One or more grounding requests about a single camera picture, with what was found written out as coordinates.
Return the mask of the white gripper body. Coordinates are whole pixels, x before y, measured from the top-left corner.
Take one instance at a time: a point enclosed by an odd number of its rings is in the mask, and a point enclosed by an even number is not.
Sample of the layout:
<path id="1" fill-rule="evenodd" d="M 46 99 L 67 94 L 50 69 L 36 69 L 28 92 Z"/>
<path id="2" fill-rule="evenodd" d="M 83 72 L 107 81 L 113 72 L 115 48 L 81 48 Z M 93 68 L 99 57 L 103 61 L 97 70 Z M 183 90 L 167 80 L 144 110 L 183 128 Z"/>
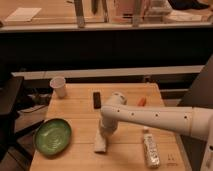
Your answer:
<path id="1" fill-rule="evenodd" d="M 99 123 L 99 130 L 103 137 L 111 136 L 117 130 L 117 127 L 117 122 L 105 122 L 101 120 Z"/>

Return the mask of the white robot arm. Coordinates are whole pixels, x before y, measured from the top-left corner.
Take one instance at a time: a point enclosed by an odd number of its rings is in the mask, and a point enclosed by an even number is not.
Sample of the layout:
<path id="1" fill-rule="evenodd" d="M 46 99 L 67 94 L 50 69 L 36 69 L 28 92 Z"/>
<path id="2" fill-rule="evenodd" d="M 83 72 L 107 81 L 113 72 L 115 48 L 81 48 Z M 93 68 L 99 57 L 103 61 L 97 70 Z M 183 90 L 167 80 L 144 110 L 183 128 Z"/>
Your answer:
<path id="1" fill-rule="evenodd" d="M 101 135 L 112 135 L 119 121 L 172 131 L 206 141 L 200 171 L 213 171 L 213 109 L 129 106 L 122 93 L 114 92 L 101 107 Z"/>

